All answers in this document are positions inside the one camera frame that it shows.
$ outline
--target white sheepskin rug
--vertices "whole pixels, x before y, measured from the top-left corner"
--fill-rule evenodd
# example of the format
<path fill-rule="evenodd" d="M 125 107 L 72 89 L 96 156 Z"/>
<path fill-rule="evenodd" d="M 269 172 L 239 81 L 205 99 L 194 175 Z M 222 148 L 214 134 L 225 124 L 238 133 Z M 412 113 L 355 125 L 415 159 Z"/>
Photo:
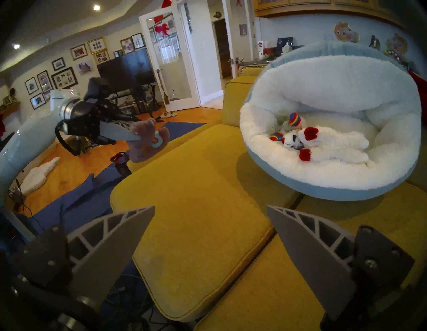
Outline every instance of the white sheepskin rug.
<path fill-rule="evenodd" d="M 38 188 L 40 188 L 45 182 L 47 175 L 53 170 L 58 164 L 59 157 L 54 158 L 52 161 L 42 164 L 39 167 L 32 168 L 21 184 L 21 192 L 25 196 Z"/>
<path fill-rule="evenodd" d="M 271 141 L 278 118 L 297 112 L 309 126 L 358 131 L 369 140 L 369 161 L 301 161 L 298 151 Z M 246 146 L 292 179 L 367 190 L 406 175 L 418 158 L 421 104 L 410 75 L 390 62 L 364 56 L 322 56 L 271 68 L 240 110 Z"/>

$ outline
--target television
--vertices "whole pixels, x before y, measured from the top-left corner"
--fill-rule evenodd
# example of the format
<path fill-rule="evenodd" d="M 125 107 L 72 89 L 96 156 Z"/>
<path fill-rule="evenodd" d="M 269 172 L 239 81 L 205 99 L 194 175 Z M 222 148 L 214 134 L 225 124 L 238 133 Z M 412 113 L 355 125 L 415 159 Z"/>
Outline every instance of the television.
<path fill-rule="evenodd" d="M 97 65 L 99 75 L 110 83 L 113 93 L 155 83 L 147 49 L 136 50 Z"/>

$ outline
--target rainbow striped ball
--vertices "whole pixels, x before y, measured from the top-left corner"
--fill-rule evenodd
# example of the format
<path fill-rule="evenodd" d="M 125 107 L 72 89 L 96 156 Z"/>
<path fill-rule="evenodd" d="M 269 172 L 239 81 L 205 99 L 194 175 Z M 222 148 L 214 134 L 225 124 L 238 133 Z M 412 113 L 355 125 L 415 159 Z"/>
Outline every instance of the rainbow striped ball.
<path fill-rule="evenodd" d="M 301 123 L 301 118 L 298 116 L 297 113 L 292 113 L 289 116 L 289 125 L 290 126 L 298 126 Z"/>
<path fill-rule="evenodd" d="M 283 134 L 281 134 L 280 132 L 275 132 L 270 136 L 270 140 L 273 141 L 282 141 L 283 138 Z"/>

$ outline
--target fluffy white bed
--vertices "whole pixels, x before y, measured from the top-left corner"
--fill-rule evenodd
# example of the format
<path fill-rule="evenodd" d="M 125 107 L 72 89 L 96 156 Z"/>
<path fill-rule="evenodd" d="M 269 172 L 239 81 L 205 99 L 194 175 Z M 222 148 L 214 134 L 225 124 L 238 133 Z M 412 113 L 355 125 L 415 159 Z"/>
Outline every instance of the fluffy white bed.
<path fill-rule="evenodd" d="M 369 47 L 330 42 L 276 60 L 258 78 L 240 110 L 240 129 L 253 159 L 277 180 L 326 199 L 343 192 L 349 196 L 339 200 L 367 199 L 398 185 L 418 158 L 421 104 L 410 75 L 382 56 Z M 269 139 L 278 119 L 292 112 L 309 126 L 362 132 L 370 142 L 369 161 L 301 161 L 297 150 Z M 319 193 L 322 187 L 344 191 L 331 197 Z M 371 191 L 354 198 L 348 190 Z"/>

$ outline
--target shelf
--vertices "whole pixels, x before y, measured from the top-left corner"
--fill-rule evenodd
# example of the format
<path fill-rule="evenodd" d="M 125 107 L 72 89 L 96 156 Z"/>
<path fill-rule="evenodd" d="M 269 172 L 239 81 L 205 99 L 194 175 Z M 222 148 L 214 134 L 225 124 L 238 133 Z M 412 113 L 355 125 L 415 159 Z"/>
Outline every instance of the shelf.
<path fill-rule="evenodd" d="M 6 109 L 3 110 L 2 112 L 0 112 L 0 114 L 3 115 L 3 119 L 8 117 L 10 114 L 13 114 L 14 112 L 16 112 L 19 109 L 20 105 L 21 105 L 21 103 L 19 101 L 16 103 L 11 103 L 11 104 L 7 105 Z"/>

